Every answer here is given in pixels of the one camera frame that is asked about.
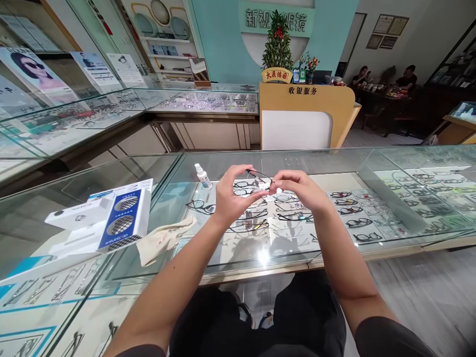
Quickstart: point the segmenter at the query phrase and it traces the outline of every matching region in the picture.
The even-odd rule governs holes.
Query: doorway
[[[336,69],[336,76],[344,78],[346,73],[347,65],[352,57],[352,52],[354,52],[354,47],[356,46],[357,39],[360,35],[360,31],[362,30],[363,23],[365,22],[365,18],[367,17],[366,13],[356,12],[354,19],[352,21],[351,28],[349,30],[349,34],[347,36],[346,44],[344,45],[344,50],[341,54],[341,59],[339,60],[339,64],[337,65]]]

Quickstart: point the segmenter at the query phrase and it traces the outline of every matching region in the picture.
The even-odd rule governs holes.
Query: hand
[[[333,210],[334,205],[325,192],[303,171],[281,170],[273,177],[269,194],[275,194],[276,188],[294,192],[299,201],[314,215]]]
[[[253,165],[233,165],[217,183],[217,203],[212,217],[229,227],[258,199],[267,196],[268,191],[258,191],[248,197],[236,196],[233,192],[233,183],[238,175],[246,170],[254,170]]]

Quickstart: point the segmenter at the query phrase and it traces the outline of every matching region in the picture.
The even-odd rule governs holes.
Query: cleaning cloth
[[[137,242],[140,265],[146,267],[155,263],[157,256],[167,249],[174,248],[180,238],[197,223],[194,216],[189,216],[183,221],[154,229],[151,233]]]

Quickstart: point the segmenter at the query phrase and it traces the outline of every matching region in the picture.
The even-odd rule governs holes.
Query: man
[[[406,89],[409,92],[415,89],[417,85],[417,77],[413,74],[415,68],[413,64],[408,66],[403,73],[403,77],[397,79],[397,86],[400,87],[400,89]]]
[[[342,357],[342,310],[362,357],[436,356],[388,308],[333,203],[309,176],[279,171],[269,192],[245,198],[234,195],[233,184],[246,170],[254,168],[231,166],[223,175],[215,213],[139,296],[104,357],[165,357],[169,346],[171,357]],[[197,287],[228,227],[277,188],[294,192],[312,212],[327,276],[296,273],[276,297],[274,325],[254,330],[231,293]]]
[[[87,68],[91,68],[91,67],[95,67],[96,65],[94,64],[94,62],[88,60],[88,57],[86,57],[86,55],[84,54],[84,52],[80,52],[79,53],[81,55],[81,57],[83,58],[83,63],[84,65],[87,67]]]

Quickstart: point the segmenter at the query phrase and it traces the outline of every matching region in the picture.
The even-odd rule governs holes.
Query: forearm
[[[121,336],[126,338],[154,331],[170,336],[226,229],[213,215],[210,217],[139,296],[115,341],[120,341]]]
[[[315,213],[314,222],[326,273],[337,297],[358,299],[377,296],[378,290],[367,265],[338,213],[333,208]]]

